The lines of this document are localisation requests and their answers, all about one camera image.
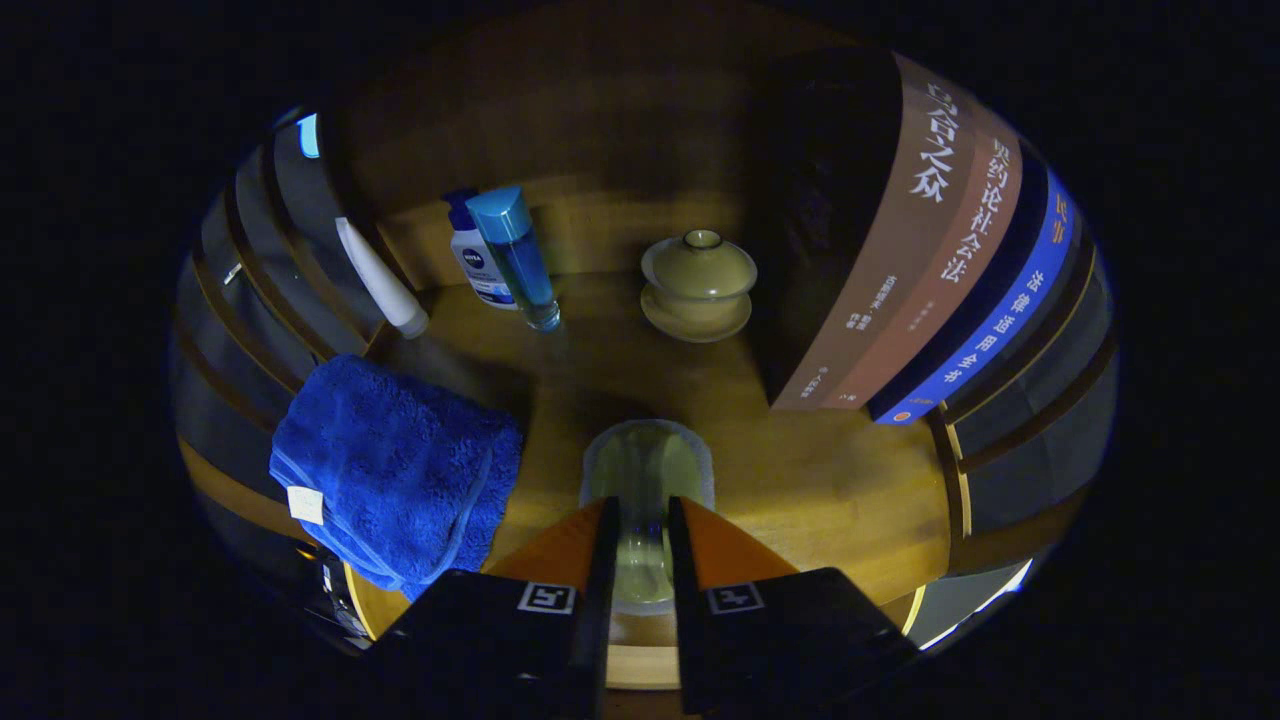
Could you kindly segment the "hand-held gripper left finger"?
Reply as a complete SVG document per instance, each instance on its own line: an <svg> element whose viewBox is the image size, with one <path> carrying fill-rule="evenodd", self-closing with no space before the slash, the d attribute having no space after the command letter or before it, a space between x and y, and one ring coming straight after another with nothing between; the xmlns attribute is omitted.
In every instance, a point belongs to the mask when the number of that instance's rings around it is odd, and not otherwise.
<svg viewBox="0 0 1280 720"><path fill-rule="evenodd" d="M440 575L365 657L397 716L598 717L620 520L598 500L486 573Z"/></svg>

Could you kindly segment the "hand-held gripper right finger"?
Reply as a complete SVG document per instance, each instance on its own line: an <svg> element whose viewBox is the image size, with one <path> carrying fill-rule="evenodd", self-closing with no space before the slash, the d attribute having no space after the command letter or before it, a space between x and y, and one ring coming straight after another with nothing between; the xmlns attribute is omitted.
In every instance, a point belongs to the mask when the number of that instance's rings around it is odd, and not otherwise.
<svg viewBox="0 0 1280 720"><path fill-rule="evenodd" d="M833 717L920 659L837 568L801 571L682 496L668 520L686 714Z"/></svg>

